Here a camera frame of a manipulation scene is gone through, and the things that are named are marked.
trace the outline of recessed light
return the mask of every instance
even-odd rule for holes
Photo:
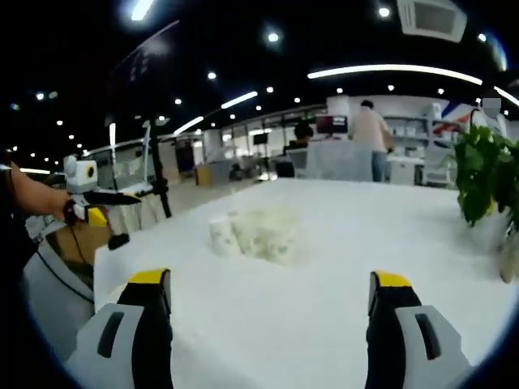
[[[382,18],[387,18],[390,13],[391,11],[386,6],[382,6],[381,8],[379,8],[379,15]]]
[[[268,34],[268,41],[272,43],[279,41],[279,35],[277,35],[275,32],[271,32]]]

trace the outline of monitor screen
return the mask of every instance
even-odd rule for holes
[[[315,124],[318,134],[348,133],[348,118],[346,116],[317,116]]]
[[[254,135],[252,142],[254,143],[254,145],[267,144],[268,143],[268,134]]]

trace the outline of black pole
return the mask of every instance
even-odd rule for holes
[[[155,187],[153,191],[159,195],[164,208],[164,214],[166,218],[171,217],[171,209],[169,208],[168,201],[168,181],[162,175],[162,162],[161,156],[159,155],[159,141],[157,135],[153,134],[153,130],[150,131],[149,146],[152,149],[153,168],[155,169]]]

